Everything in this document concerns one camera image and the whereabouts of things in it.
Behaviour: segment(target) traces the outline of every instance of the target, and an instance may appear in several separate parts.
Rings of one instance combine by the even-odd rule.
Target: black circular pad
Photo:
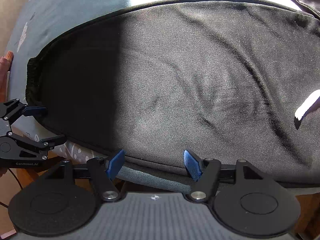
[[[263,193],[250,193],[240,199],[244,210],[258,215],[264,215],[273,212],[277,206],[277,200]]]
[[[15,195],[9,204],[12,223],[33,236],[58,236],[84,225],[94,214],[92,193],[64,180],[46,179]]]
[[[265,179],[243,180],[223,189],[214,200],[214,210],[231,230],[259,238],[284,234],[300,215],[295,196]]]
[[[6,153],[11,150],[11,146],[9,143],[4,142],[0,145],[0,150]]]

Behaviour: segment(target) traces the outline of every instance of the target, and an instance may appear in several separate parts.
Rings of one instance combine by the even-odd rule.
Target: pink object
[[[15,233],[17,233],[17,231],[15,229],[12,229],[11,231],[2,234],[0,236],[0,239],[6,239],[7,237],[14,235]]]
[[[13,53],[7,52],[7,55],[0,58],[0,102],[6,101],[7,95],[7,72],[10,69],[13,60]]]

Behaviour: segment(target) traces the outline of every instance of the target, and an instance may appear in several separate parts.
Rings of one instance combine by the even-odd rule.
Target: black metal arm
[[[34,116],[47,113],[45,107],[32,106],[13,99],[0,104],[0,167],[34,168],[37,172],[48,169],[62,160],[48,160],[48,151],[66,142],[65,135],[42,139],[39,142],[12,133],[11,125],[22,115]]]

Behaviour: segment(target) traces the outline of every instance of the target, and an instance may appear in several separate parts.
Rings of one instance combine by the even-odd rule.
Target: blue gripper pad
[[[106,174],[109,179],[114,179],[124,164],[125,150],[120,150],[110,161]]]
[[[187,150],[183,153],[183,159],[184,159],[184,166],[186,167],[187,171],[191,175],[192,179],[194,181],[198,181],[198,179],[202,175],[202,171],[200,168],[200,163],[198,160],[196,160],[196,156],[193,157],[192,155],[195,155],[194,153],[190,153]]]

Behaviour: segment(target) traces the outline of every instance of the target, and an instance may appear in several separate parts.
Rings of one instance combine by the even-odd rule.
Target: white stripe
[[[302,117],[308,111],[308,109],[313,106],[313,104],[318,100],[320,97],[320,90],[316,90],[308,96],[308,98],[303,102],[303,104],[297,109],[294,116],[301,121]]]

